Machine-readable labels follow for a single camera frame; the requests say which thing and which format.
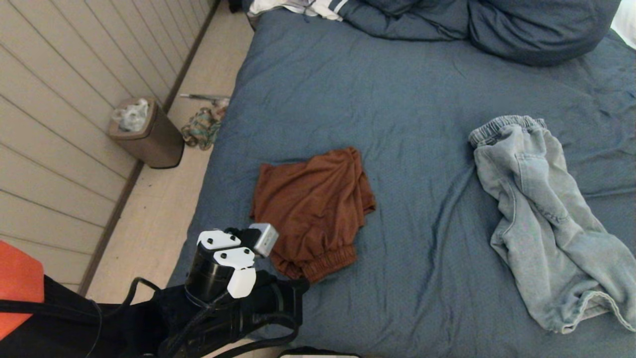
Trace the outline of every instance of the floor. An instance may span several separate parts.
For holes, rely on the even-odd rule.
[[[253,31],[244,14],[231,14],[223,1],[188,70],[179,93],[229,96],[245,59]],[[177,127],[205,102],[177,98],[168,116]],[[194,214],[205,168],[212,150],[186,147],[174,169],[145,166],[126,203],[99,264],[87,297],[103,303],[120,303],[136,276],[160,287],[168,282],[186,230]],[[141,287],[134,302],[145,301],[152,291]],[[270,348],[240,355],[273,358],[281,349]],[[208,357],[220,353],[214,352]]]

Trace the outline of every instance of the blue bedsheet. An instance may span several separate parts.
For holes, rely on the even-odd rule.
[[[183,282],[200,231],[250,223],[259,164],[353,146],[377,210],[357,236],[358,261],[306,294],[297,345],[385,358],[635,357],[636,335],[611,314],[568,335],[528,315],[489,246],[501,214],[467,142],[500,115],[544,118],[593,213],[633,251],[635,67],[613,32],[578,59],[532,68],[465,41],[390,41],[266,13],[170,284]]]

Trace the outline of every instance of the plastic bag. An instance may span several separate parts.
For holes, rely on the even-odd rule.
[[[147,116],[148,101],[142,98],[135,104],[127,106],[125,109],[115,109],[111,118],[119,123],[121,131],[138,132],[144,127],[144,124],[146,124]]]

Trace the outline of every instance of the light blue sweatpants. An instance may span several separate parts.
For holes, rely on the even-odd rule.
[[[530,316],[570,333],[611,311],[636,332],[636,260],[592,215],[543,119],[498,117],[469,140],[481,185],[503,214],[490,244]]]

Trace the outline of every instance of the wooden wall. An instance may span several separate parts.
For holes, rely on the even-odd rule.
[[[135,165],[110,113],[166,99],[213,2],[0,0],[0,240],[67,287]]]

